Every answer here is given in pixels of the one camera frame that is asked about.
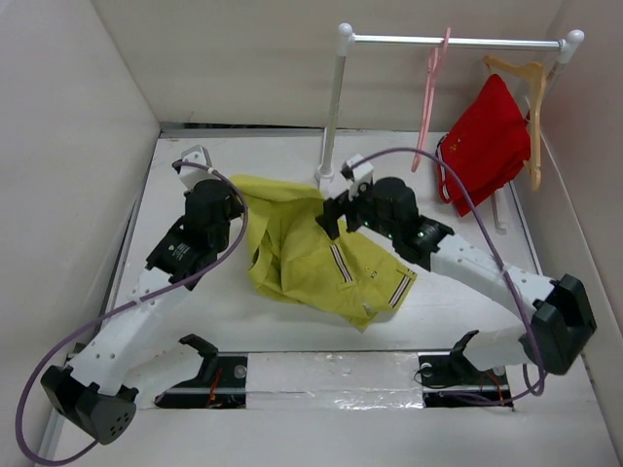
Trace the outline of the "yellow-green trousers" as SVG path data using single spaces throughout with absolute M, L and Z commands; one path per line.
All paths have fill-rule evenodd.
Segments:
M 402 306 L 416 273 L 344 222 L 330 239 L 315 221 L 319 189 L 251 175 L 232 181 L 248 206 L 247 273 L 260 294 L 337 314 L 359 330 Z

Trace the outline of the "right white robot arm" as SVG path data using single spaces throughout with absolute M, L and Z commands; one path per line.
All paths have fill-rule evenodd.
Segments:
M 583 283 L 500 263 L 450 227 L 419 213 L 412 189 L 395 177 L 366 183 L 324 201 L 317 224 L 339 238 L 339 220 L 349 233 L 365 227 L 391 241 L 405 261 L 452 278 L 517 316 L 520 323 L 498 331 L 474 330 L 450 352 L 450 371 L 463 383 L 495 367 L 535 364 L 563 376 L 595 334 L 597 323 Z

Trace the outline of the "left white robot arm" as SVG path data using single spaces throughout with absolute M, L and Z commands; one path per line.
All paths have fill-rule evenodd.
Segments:
M 165 314 L 239 244 L 230 226 L 245 207 L 231 182 L 201 180 L 184 197 L 183 215 L 147 257 L 128 307 L 65 366 L 52 365 L 41 377 L 53 407 L 99 444 L 116 441 L 135 416 L 140 385 L 127 378 L 139 351 Z

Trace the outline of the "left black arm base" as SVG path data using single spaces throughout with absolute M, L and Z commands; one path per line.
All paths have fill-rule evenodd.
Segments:
M 234 410 L 246 407 L 247 353 L 221 353 L 212 343 L 191 334 L 179 342 L 192 347 L 202 359 L 193 378 L 159 395 L 159 409 Z

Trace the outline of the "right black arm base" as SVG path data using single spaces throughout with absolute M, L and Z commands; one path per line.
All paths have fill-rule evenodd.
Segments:
M 419 354 L 413 379 L 422 388 L 427 409 L 477 407 L 478 402 L 499 403 L 511 397 L 505 370 L 501 376 L 479 371 L 462 355 L 476 335 L 477 331 L 467 333 L 450 350 Z

